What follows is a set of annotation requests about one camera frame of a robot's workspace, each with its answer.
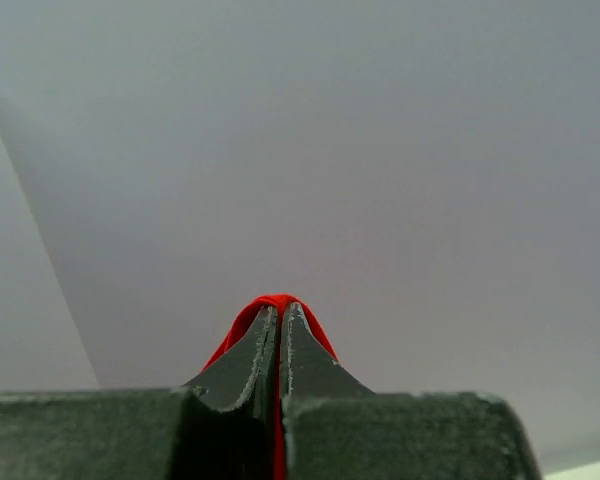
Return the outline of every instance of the red cord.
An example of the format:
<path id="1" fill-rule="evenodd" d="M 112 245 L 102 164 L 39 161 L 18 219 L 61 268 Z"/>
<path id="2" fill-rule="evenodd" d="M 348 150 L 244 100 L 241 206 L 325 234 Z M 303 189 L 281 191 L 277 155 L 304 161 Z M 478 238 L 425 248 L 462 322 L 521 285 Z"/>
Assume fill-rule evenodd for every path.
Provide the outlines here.
<path id="1" fill-rule="evenodd" d="M 227 336 L 224 338 L 220 346 L 216 349 L 215 353 L 211 356 L 204 368 L 206 369 L 209 365 L 215 362 L 227 350 L 229 350 L 233 345 L 235 345 L 245 333 L 247 333 L 247 330 L 251 326 L 251 323 L 253 323 L 253 320 L 255 319 L 256 315 L 262 307 L 276 307 L 278 309 L 278 325 L 281 326 L 284 312 L 287 309 L 287 306 L 292 302 L 298 302 L 302 305 L 304 313 L 307 317 L 307 322 L 309 323 L 309 328 L 311 329 L 311 333 L 313 333 L 313 336 L 316 338 L 316 340 L 320 342 L 320 344 L 331 354 L 331 356 L 337 359 L 336 352 L 333 350 L 333 347 L 331 346 L 331 343 L 329 343 L 327 335 L 324 333 L 324 330 L 320 326 L 320 323 L 318 323 L 318 320 L 316 319 L 311 309 L 293 295 L 280 293 L 276 295 L 264 295 L 262 297 L 258 297 L 249 305 L 244 307 L 244 309 L 238 314 L 235 321 L 233 322 L 229 333 L 227 333 Z M 276 376 L 276 392 L 280 392 L 279 375 Z M 280 399 L 278 398 L 278 401 L 276 402 L 275 412 L 276 444 L 274 457 L 274 480 L 285 480 L 287 472 L 284 456 L 284 432 L 282 430 L 282 412 L 280 411 L 279 400 Z"/>

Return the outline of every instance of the red fabric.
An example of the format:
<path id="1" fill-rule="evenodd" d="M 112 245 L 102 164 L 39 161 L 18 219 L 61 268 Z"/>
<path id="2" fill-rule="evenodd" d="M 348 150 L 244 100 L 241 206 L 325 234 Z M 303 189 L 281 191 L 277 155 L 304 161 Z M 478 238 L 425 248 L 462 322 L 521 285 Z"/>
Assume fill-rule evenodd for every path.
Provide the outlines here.
<path id="1" fill-rule="evenodd" d="M 336 352 L 333 350 L 333 347 L 331 346 L 331 343 L 329 343 L 327 335 L 324 333 L 324 330 L 322 330 L 322 327 L 318 323 L 318 320 L 316 319 L 311 309 L 293 295 L 280 293 L 276 295 L 264 295 L 262 297 L 258 297 L 249 305 L 244 307 L 244 309 L 242 309 L 242 311 L 238 314 L 235 321 L 233 322 L 229 333 L 227 333 L 227 336 L 224 338 L 220 346 L 216 349 L 215 353 L 211 356 L 204 368 L 207 368 L 209 365 L 215 362 L 227 350 L 229 350 L 233 345 L 235 345 L 245 333 L 247 333 L 247 330 L 251 326 L 251 323 L 253 323 L 253 320 L 255 319 L 256 315 L 262 307 L 276 307 L 278 309 L 278 325 L 282 325 L 282 317 L 284 315 L 284 311 L 287 309 L 287 306 L 292 302 L 298 302 L 302 305 L 304 313 L 307 317 L 307 322 L 309 323 L 309 328 L 311 329 L 311 333 L 316 338 L 316 340 L 318 340 L 318 342 L 320 342 L 320 344 L 331 354 L 331 356 L 337 359 Z M 279 382 L 280 377 L 277 376 L 277 392 L 280 391 Z M 280 411 L 280 401 L 276 402 L 275 415 L 276 444 L 274 457 L 274 479 L 285 480 L 286 468 L 284 458 L 284 432 L 282 430 L 282 412 Z"/>

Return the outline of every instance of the red strap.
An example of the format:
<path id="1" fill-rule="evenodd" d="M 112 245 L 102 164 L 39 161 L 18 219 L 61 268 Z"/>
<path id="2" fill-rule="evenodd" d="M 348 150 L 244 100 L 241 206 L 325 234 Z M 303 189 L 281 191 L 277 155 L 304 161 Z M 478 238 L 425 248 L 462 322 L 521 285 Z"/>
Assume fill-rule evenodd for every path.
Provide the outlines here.
<path id="1" fill-rule="evenodd" d="M 333 356 L 333 358 L 337 359 L 336 352 L 333 350 L 331 343 L 329 343 L 329 339 L 327 335 L 322 330 L 322 327 L 318 323 L 311 309 L 305 305 L 303 302 L 298 300 L 293 295 L 288 295 L 286 293 L 276 294 L 276 295 L 264 295 L 262 297 L 256 298 L 249 305 L 244 307 L 244 309 L 238 314 L 233 325 L 231 326 L 231 330 L 227 333 L 227 336 L 224 338 L 220 346 L 216 349 L 215 353 L 211 356 L 207 364 L 204 368 L 207 368 L 213 362 L 215 362 L 219 357 L 221 357 L 227 350 L 229 350 L 233 345 L 235 345 L 238 340 L 242 338 L 242 336 L 247 332 L 251 323 L 255 319 L 256 315 L 260 311 L 262 307 L 274 306 L 278 309 L 278 325 L 282 325 L 282 317 L 284 315 L 287 306 L 292 302 L 298 302 L 302 305 L 304 313 L 307 317 L 307 322 L 309 323 L 309 328 L 311 329 L 311 333 L 313 336 L 320 342 L 320 344 Z M 280 376 L 276 376 L 276 391 L 280 391 Z M 285 467 L 285 458 L 284 458 L 284 432 L 282 430 L 282 412 L 280 411 L 280 402 L 276 402 L 276 445 L 275 445 L 275 458 L 274 458 L 274 480 L 285 480 L 286 478 L 286 467 Z"/>

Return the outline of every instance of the red cable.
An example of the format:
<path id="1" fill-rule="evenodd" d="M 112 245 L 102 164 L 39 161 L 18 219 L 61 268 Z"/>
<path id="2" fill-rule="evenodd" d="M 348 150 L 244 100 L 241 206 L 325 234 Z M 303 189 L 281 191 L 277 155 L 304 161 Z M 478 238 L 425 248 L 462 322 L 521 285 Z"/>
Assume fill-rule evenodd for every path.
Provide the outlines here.
<path id="1" fill-rule="evenodd" d="M 227 350 L 229 350 L 233 345 L 235 345 L 245 333 L 247 333 L 247 330 L 251 326 L 251 323 L 253 323 L 253 320 L 256 318 L 256 315 L 262 307 L 276 307 L 278 309 L 278 325 L 282 326 L 282 317 L 284 315 L 284 312 L 287 309 L 287 306 L 292 302 L 298 302 L 300 303 L 300 305 L 302 305 L 304 313 L 307 317 L 307 322 L 309 323 L 309 328 L 311 329 L 311 333 L 316 338 L 316 340 L 318 340 L 318 342 L 320 342 L 320 344 L 331 354 L 331 356 L 337 359 L 336 352 L 333 350 L 333 347 L 331 346 L 331 343 L 329 343 L 327 335 L 324 333 L 324 330 L 320 326 L 320 323 L 318 323 L 318 320 L 316 319 L 311 309 L 293 295 L 280 293 L 276 295 L 264 295 L 262 297 L 258 297 L 249 305 L 244 307 L 244 309 L 242 309 L 242 311 L 238 314 L 235 321 L 233 322 L 229 333 L 227 333 L 227 336 L 224 338 L 220 346 L 216 349 L 215 353 L 211 356 L 204 368 L 206 369 L 209 365 L 215 362 Z M 276 392 L 280 392 L 279 375 L 276 376 Z M 275 408 L 276 444 L 274 456 L 274 480 L 285 480 L 286 466 L 284 456 L 284 432 L 282 430 L 282 412 L 280 411 L 279 398 L 276 402 Z"/>

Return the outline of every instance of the white ceiling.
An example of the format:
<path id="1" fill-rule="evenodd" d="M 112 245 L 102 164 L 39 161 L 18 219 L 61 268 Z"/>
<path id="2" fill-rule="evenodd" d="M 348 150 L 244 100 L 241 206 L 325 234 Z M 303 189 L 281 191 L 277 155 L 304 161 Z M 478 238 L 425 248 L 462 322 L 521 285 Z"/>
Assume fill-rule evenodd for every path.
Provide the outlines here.
<path id="1" fill-rule="evenodd" d="M 600 455 L 600 2 L 3 1 L 0 139 L 100 385 L 289 291 L 370 388 Z"/>

